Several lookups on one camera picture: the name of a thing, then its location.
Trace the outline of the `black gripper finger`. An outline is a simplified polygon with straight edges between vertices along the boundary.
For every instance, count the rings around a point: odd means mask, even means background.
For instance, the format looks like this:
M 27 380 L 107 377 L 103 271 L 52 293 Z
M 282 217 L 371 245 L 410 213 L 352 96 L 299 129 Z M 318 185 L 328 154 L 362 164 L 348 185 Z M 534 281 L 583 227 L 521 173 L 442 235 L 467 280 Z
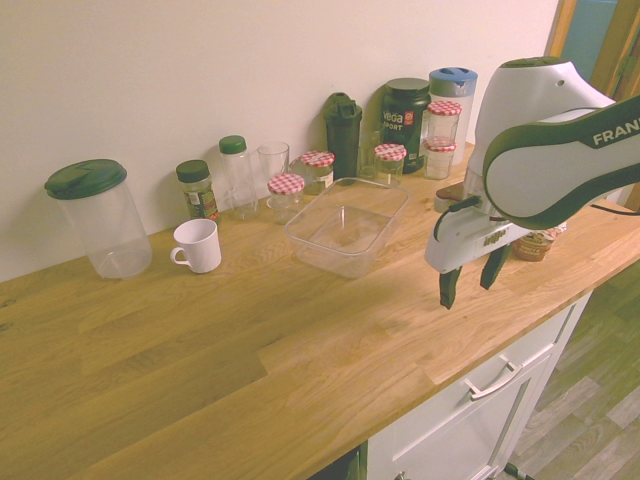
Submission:
M 440 305 L 451 309 L 456 298 L 457 282 L 462 268 L 439 274 Z
M 512 244 L 509 243 L 490 253 L 480 279 L 480 286 L 485 290 L 489 290 L 496 281 L 500 270 L 509 257 L 511 247 Z

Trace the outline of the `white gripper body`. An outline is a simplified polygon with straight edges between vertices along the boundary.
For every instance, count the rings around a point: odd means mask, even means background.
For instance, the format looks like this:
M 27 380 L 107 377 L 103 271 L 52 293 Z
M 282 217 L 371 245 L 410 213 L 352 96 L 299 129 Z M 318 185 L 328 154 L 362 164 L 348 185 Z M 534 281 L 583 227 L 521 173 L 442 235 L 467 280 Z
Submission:
M 433 227 L 425 260 L 446 274 L 509 245 L 525 235 L 525 229 L 482 210 L 481 197 L 469 197 L 447 208 Z

